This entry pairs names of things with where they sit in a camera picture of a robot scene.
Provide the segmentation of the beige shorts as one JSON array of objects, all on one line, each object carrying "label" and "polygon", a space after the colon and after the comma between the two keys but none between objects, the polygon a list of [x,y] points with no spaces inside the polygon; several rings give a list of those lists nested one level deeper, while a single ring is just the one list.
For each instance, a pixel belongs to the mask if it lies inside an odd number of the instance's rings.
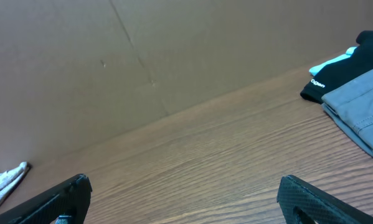
[{"label": "beige shorts", "polygon": [[22,162],[18,167],[0,173],[0,205],[11,193],[11,191],[16,188],[29,169],[30,167],[28,163]]}]

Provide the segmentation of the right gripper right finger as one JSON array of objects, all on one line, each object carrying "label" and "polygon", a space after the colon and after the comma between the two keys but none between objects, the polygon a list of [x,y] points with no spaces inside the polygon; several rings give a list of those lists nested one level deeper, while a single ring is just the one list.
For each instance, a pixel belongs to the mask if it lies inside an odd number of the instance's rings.
[{"label": "right gripper right finger", "polygon": [[287,224],[373,224],[373,217],[294,176],[281,178],[276,201]]}]

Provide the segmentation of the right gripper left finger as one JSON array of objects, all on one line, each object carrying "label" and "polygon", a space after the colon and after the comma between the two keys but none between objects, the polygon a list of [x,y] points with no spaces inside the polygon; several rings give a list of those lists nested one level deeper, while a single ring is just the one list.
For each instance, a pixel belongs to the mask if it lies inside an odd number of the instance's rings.
[{"label": "right gripper left finger", "polygon": [[83,224],[91,194],[89,178],[85,174],[77,174],[0,214],[0,224]]}]

